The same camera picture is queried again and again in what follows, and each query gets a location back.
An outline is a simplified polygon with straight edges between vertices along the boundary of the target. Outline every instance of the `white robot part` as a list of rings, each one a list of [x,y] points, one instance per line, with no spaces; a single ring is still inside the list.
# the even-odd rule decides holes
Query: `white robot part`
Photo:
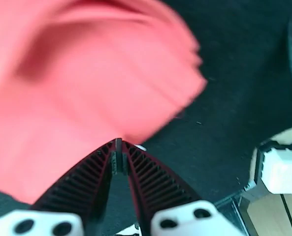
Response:
[[[243,236],[210,202],[196,201],[157,212],[151,236]]]
[[[73,213],[14,210],[0,217],[0,236],[84,236]]]
[[[273,194],[292,194],[292,150],[272,148],[264,154],[262,181]]]

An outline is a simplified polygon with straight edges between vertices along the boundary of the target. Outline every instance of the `screw hole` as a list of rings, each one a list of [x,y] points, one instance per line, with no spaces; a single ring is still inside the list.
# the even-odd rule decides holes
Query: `screw hole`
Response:
[[[173,220],[163,220],[160,223],[161,228],[168,229],[168,228],[175,228],[177,226],[177,223]]]
[[[71,231],[71,224],[69,222],[62,222],[55,226],[53,234],[55,236],[65,236]]]
[[[196,209],[194,211],[194,216],[197,219],[201,219],[201,218],[208,218],[211,216],[211,214],[209,213],[209,211],[205,210],[205,209]]]
[[[21,221],[14,229],[14,232],[17,234],[24,234],[32,229],[33,225],[34,221],[32,219]]]

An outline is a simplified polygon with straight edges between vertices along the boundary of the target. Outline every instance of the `dark floor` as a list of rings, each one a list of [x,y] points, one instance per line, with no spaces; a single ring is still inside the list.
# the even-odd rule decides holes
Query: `dark floor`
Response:
[[[292,127],[286,41],[292,6],[288,0],[165,2],[200,41],[200,69],[209,84],[183,118],[144,146],[203,198],[216,202],[247,184],[255,146]],[[16,207],[21,205],[0,194],[0,214]],[[105,235],[134,219],[127,180],[116,177]]]

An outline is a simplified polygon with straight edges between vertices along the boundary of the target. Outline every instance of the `red fabric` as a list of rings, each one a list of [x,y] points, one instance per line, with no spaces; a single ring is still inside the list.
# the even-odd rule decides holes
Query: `red fabric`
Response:
[[[197,50],[155,0],[0,0],[0,191],[32,203],[105,142],[149,138],[203,90]]]

